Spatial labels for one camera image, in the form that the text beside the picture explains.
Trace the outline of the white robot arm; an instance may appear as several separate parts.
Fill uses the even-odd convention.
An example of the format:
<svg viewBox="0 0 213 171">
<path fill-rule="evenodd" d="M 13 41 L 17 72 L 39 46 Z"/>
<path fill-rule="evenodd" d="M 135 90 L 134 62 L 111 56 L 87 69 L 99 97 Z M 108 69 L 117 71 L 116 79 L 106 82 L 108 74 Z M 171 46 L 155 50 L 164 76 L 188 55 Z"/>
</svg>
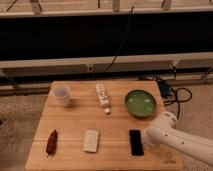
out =
<svg viewBox="0 0 213 171">
<path fill-rule="evenodd" d="M 143 140 L 152 148 L 164 144 L 213 167 L 213 140 L 179 131 L 176 124 L 177 117 L 164 111 L 144 129 Z"/>
</svg>

